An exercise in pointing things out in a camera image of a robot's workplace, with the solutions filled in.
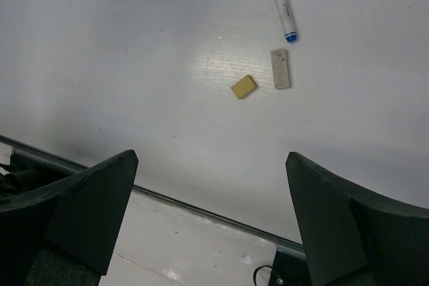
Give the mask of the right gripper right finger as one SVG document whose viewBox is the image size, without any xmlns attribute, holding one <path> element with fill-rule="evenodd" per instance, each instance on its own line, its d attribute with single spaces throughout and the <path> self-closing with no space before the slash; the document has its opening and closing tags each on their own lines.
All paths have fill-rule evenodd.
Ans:
<svg viewBox="0 0 429 286">
<path fill-rule="evenodd" d="M 291 152 L 288 185 L 314 285 L 427 285 L 428 209 Z"/>
</svg>

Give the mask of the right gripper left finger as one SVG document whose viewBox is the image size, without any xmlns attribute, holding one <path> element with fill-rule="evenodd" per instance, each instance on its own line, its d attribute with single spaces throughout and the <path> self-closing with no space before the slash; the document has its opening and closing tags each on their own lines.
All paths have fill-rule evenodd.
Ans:
<svg viewBox="0 0 429 286">
<path fill-rule="evenodd" d="M 1 284 L 98 285 L 137 166 L 132 150 L 77 171 L 12 154 L 1 176 Z"/>
</svg>

